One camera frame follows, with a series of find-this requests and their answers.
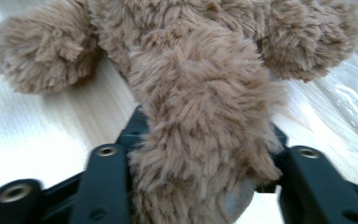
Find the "metal grommet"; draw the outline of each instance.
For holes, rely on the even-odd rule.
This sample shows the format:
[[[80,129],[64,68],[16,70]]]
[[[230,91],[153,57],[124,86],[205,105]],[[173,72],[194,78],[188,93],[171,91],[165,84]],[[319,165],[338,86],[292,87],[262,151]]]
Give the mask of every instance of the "metal grommet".
[[[31,190],[31,186],[27,184],[18,184],[12,186],[8,189],[5,189],[5,191],[0,194],[0,203],[16,202],[27,196],[31,192]]]
[[[101,157],[112,156],[115,155],[116,153],[117,153],[117,149],[115,147],[104,147],[98,150],[97,152],[98,156]]]
[[[307,148],[301,148],[299,151],[301,156],[307,157],[310,159],[318,159],[319,153],[315,152],[314,150],[307,149]]]

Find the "brown plush toy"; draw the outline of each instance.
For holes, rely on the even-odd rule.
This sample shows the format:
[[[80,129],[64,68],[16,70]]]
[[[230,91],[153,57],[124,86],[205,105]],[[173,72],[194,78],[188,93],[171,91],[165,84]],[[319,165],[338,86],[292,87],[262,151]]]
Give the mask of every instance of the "brown plush toy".
[[[323,77],[357,43],[351,0],[53,0],[0,23],[0,74],[59,91],[105,50],[148,117],[131,154],[135,222],[232,223],[281,175],[271,77]]]

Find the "fluffy fabric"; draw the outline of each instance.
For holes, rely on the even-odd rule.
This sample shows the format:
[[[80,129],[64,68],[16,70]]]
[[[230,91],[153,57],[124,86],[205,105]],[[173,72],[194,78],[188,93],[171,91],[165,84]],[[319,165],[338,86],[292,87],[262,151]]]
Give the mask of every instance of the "fluffy fabric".
[[[97,41],[148,117],[130,157],[136,221],[231,223],[281,174],[269,122],[283,89],[267,67],[324,76],[357,45],[358,4],[54,0],[0,23],[0,74],[17,91],[58,91],[91,73]]]
[[[282,87],[253,41],[207,23],[152,32],[131,55],[129,81],[150,133],[131,154],[140,223],[230,223],[224,196],[277,179],[267,148]]]
[[[60,91],[88,75],[98,51],[85,0],[57,1],[0,23],[0,75],[16,91]]]

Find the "wooden floor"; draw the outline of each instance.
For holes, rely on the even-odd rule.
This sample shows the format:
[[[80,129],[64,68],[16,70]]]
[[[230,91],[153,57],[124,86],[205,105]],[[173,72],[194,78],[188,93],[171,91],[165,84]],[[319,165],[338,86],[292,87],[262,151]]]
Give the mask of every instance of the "wooden floor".
[[[44,2],[0,0],[0,20]],[[288,106],[274,122],[289,145],[320,149],[358,184],[358,50],[328,78],[284,84]],[[0,78],[0,186],[36,178],[47,188],[81,172],[90,150],[115,142],[136,106],[105,57],[96,76],[58,93],[23,95]],[[237,223],[282,223],[276,195],[256,194]]]

